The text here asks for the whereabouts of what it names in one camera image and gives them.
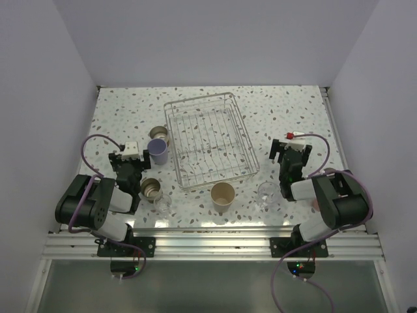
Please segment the lavender plastic cup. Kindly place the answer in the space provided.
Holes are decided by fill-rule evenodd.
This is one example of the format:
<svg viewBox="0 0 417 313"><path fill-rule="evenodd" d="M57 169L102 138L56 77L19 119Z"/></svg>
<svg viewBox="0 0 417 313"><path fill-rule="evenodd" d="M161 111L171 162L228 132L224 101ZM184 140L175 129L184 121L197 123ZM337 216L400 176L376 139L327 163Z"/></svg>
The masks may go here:
<svg viewBox="0 0 417 313"><path fill-rule="evenodd" d="M168 161L168 146L165 140L160 138L152 139L148 145L147 149L154 163L157 165L164 165Z"/></svg>

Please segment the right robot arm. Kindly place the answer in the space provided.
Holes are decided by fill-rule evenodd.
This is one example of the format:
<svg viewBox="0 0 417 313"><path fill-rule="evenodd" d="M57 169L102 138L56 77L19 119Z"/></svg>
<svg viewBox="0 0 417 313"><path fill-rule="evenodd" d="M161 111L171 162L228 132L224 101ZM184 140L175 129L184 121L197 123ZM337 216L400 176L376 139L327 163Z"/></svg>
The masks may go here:
<svg viewBox="0 0 417 313"><path fill-rule="evenodd" d="M297 142L303 134L288 133L288 142L272 141L269 159L280 165L279 187L287 201L316 200L319 214L294 226L286 245L276 244L286 254L305 256L339 231L365 224L373 215L373 203L366 187L349 170L326 170L303 176L312 150Z"/></svg>

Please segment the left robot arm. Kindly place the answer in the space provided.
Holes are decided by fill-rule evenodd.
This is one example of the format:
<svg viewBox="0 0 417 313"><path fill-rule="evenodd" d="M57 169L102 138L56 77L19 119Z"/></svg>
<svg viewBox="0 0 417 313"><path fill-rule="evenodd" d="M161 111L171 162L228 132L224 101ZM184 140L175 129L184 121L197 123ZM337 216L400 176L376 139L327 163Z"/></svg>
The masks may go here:
<svg viewBox="0 0 417 313"><path fill-rule="evenodd" d="M70 233L89 232L112 240L113 249L121 256L135 249L132 227L113 213L134 215L139 207L142 172L151 169L147 150L143 157L127 153L109 154L116 178L97 174L77 175L55 208L55 220L68 226Z"/></svg>

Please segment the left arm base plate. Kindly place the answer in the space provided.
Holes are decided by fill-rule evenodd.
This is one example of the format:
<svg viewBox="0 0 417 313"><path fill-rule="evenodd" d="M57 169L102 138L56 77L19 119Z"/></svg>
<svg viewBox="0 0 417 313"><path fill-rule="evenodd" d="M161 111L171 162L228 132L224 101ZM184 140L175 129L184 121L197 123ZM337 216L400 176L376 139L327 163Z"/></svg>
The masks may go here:
<svg viewBox="0 0 417 313"><path fill-rule="evenodd" d="M133 237L128 243L110 243L103 239L95 239L94 242L98 245L98 257L129 258L138 256L137 248L140 248L140 256L153 258L156 248L155 237Z"/></svg>

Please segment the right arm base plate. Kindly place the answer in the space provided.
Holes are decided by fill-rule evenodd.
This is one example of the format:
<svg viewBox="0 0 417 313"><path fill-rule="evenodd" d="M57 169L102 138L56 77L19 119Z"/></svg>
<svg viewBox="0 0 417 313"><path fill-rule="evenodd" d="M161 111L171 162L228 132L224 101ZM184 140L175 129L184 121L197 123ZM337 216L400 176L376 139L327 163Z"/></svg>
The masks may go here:
<svg viewBox="0 0 417 313"><path fill-rule="evenodd" d="M329 257L326 241L320 241L314 245L306 242L296 243L290 237L271 237L269 239L270 253L273 258L281 258L295 250L287 257L294 258L327 258Z"/></svg>

